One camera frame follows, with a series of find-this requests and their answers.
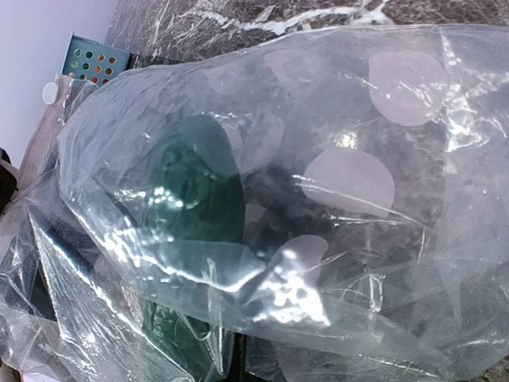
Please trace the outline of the green fake vegetable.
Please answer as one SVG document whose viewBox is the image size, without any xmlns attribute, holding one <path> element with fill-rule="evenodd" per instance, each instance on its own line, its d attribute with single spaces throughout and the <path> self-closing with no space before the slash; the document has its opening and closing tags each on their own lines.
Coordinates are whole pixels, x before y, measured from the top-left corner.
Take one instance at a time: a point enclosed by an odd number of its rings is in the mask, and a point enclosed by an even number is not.
<svg viewBox="0 0 509 382">
<path fill-rule="evenodd" d="M 169 128 L 152 171 L 153 188 L 142 224 L 164 236 L 193 243 L 184 257 L 203 259 L 213 242 L 227 246 L 243 239 L 245 198 L 231 144 L 223 127 L 207 115 Z M 145 335 L 167 356 L 202 381 L 226 373 L 223 330 L 156 302 L 141 300 Z"/>
</svg>

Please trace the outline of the clear zip top bag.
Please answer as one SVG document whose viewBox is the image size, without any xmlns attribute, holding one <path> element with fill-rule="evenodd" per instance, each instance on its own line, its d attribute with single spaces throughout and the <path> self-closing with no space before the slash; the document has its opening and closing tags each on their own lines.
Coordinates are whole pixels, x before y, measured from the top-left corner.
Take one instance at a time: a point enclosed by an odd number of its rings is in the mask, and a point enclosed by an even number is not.
<svg viewBox="0 0 509 382">
<path fill-rule="evenodd" d="M 197 381 L 141 300 L 235 334 L 262 381 L 463 381 L 508 354 L 508 30 L 336 27 L 60 76 L 1 216 L 1 359 L 59 381 Z M 169 128 L 231 144 L 243 239 L 142 224 Z"/>
</svg>

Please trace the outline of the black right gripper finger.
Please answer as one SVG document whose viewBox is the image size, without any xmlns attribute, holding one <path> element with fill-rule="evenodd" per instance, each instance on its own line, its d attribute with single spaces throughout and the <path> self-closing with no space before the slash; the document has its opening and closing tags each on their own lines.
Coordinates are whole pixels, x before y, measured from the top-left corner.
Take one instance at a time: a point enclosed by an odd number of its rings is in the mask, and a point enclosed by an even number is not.
<svg viewBox="0 0 509 382">
<path fill-rule="evenodd" d="M 247 336 L 236 333 L 228 378 L 244 378 L 246 373 Z"/>
</svg>

